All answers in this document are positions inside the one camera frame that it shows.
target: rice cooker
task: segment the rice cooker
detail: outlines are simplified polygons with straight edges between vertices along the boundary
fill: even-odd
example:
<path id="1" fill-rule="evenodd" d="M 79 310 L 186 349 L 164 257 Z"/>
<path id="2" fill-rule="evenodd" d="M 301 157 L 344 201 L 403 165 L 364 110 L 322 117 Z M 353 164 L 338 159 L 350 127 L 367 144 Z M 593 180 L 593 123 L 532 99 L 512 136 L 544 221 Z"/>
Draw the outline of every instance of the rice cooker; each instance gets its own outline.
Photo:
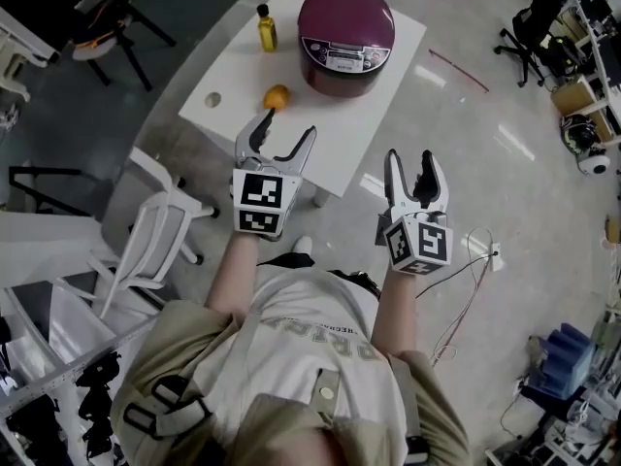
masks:
<path id="1" fill-rule="evenodd" d="M 388 62 L 395 23 L 384 0 L 305 0 L 298 37 L 307 83 L 326 95 L 357 97 Z"/>

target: black pants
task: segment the black pants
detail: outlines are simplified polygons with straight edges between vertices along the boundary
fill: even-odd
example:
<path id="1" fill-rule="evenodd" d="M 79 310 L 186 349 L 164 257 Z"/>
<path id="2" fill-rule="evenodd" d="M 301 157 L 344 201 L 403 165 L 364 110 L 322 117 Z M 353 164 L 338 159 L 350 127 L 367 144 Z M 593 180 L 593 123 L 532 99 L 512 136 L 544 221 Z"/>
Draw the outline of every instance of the black pants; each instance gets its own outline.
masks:
<path id="1" fill-rule="evenodd" d="M 287 252 L 283 255 L 279 255 L 272 260 L 259 264 L 259 266 L 263 265 L 278 266 L 287 269 L 300 269 L 310 268 L 311 266 L 314 266 L 314 260 L 312 260 L 312 257 L 307 253 Z M 381 290 L 379 289 L 377 284 L 371 278 L 369 278 L 369 275 L 367 275 L 367 273 L 352 273 L 351 275 L 346 275 L 343 271 L 339 269 L 328 271 L 328 273 L 332 273 L 333 275 L 338 276 L 342 280 L 346 280 L 347 282 L 352 282 L 354 284 L 357 284 L 358 286 L 363 287 L 377 300 L 379 300 L 379 294 L 381 293 Z"/>

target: white t-shirt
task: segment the white t-shirt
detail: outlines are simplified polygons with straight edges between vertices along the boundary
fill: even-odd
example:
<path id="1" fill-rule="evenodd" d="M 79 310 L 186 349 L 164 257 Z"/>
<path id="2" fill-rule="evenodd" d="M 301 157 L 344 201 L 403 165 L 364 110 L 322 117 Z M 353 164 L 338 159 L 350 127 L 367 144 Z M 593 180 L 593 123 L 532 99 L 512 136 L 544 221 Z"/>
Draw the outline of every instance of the white t-shirt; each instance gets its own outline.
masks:
<path id="1" fill-rule="evenodd" d="M 390 365 L 369 342 L 375 297 L 314 268 L 261 266 L 258 274 L 253 310 L 258 308 L 262 314 L 244 369 L 240 374 L 222 374 L 236 334 L 194 372 L 193 379 L 215 416 L 215 439 L 226 448 L 231 445 L 258 394 L 308 404 L 319 371 L 326 369 L 341 375 L 335 416 L 386 425 L 393 456 L 403 464 L 407 455 L 404 403 Z M 220 379 L 231 383 L 224 394 L 213 391 Z"/>

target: black bottle cap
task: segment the black bottle cap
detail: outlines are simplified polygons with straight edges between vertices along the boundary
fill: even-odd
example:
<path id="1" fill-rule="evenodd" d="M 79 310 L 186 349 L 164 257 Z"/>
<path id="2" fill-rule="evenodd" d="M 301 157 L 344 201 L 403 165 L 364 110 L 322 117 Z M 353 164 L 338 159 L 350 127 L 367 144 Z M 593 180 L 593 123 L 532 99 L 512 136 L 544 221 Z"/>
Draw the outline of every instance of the black bottle cap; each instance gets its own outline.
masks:
<path id="1" fill-rule="evenodd" d="M 267 17 L 270 13 L 270 9 L 268 9 L 267 4 L 261 4 L 256 8 L 256 12 L 259 13 L 260 17 Z"/>

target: rice cooker control panel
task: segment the rice cooker control panel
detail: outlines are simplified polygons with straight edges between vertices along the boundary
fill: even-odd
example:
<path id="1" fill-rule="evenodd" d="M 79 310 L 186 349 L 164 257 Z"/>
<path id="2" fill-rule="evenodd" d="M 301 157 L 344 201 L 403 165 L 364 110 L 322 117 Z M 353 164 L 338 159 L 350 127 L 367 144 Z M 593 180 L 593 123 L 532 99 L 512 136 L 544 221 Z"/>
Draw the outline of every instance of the rice cooker control panel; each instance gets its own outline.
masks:
<path id="1" fill-rule="evenodd" d="M 368 73 L 380 67 L 390 49 L 347 45 L 314 38 L 302 38 L 307 54 L 316 63 L 338 73 Z"/>

